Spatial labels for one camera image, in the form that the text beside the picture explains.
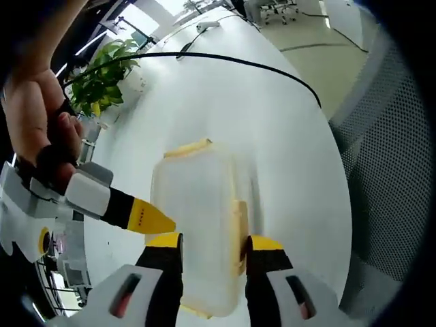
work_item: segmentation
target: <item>office chair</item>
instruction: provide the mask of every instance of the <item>office chair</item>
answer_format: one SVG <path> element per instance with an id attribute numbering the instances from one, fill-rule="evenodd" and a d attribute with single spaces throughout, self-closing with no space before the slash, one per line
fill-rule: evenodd
<path id="1" fill-rule="evenodd" d="M 347 176 L 353 221 L 340 307 L 364 321 L 375 318 L 396 294 L 417 254 L 434 170 L 429 120 L 411 72 L 385 31 L 379 31 L 372 49 L 329 122 Z"/>
<path id="2" fill-rule="evenodd" d="M 280 15 L 281 23 L 283 25 L 286 25 L 286 10 L 290 11 L 291 19 L 295 21 L 296 17 L 295 15 L 293 15 L 293 13 L 297 14 L 298 8 L 296 7 L 296 2 L 294 2 L 294 0 L 274 0 L 269 4 L 261 6 L 261 12 L 266 12 L 265 25 L 268 25 L 270 23 L 270 17 L 272 14 Z"/>

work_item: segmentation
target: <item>window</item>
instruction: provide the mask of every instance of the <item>window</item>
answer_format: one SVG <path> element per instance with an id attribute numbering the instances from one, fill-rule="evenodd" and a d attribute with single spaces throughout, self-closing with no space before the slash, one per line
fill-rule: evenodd
<path id="1" fill-rule="evenodd" d="M 137 29 L 147 35 L 152 34 L 159 27 L 159 24 L 157 24 L 157 22 L 155 22 L 149 15 L 132 4 L 128 5 L 119 16 L 124 17 L 127 22 L 134 25 Z M 125 22 L 120 22 L 117 26 L 120 28 L 118 34 L 108 31 L 108 36 L 112 39 L 126 40 L 131 38 L 132 33 L 136 31 Z"/>
<path id="2" fill-rule="evenodd" d="M 171 15 L 176 16 L 180 14 L 184 8 L 183 4 L 186 0 L 156 0 L 162 7 L 164 7 Z"/>

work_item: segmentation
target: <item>white tabletop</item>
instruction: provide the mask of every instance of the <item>white tabletop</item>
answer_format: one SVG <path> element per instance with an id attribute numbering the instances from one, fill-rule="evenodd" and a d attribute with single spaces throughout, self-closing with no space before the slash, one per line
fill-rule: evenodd
<path id="1" fill-rule="evenodd" d="M 230 14 L 217 8 L 196 20 Z M 238 17 L 220 23 L 191 51 L 255 61 L 298 76 L 254 27 Z M 196 35 L 193 25 L 152 51 L 180 50 Z M 146 80 L 142 97 L 102 131 L 95 147 L 93 161 L 114 172 L 112 186 L 149 200 L 153 168 L 166 151 L 200 138 L 224 143 L 249 163 L 255 200 L 251 232 L 281 242 L 293 265 L 309 269 L 340 300 L 349 268 L 351 208 L 341 157 L 311 92 L 276 73 L 214 59 L 150 58 L 140 65 Z M 142 252 L 139 234 L 92 219 L 85 220 L 84 232 L 93 284 L 122 264 L 134 264 Z M 245 325 L 247 310 L 236 311 L 245 313 L 229 319 Z"/>

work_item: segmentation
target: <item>translucent plastic box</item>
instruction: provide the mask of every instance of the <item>translucent plastic box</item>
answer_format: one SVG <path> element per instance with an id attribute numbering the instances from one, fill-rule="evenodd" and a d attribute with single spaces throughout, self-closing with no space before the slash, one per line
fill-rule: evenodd
<path id="1" fill-rule="evenodd" d="M 248 234 L 240 184 L 234 156 L 208 140 L 167 153 L 153 171 L 151 203 L 183 233 L 182 305 L 202 315 L 227 316 L 237 305 Z"/>

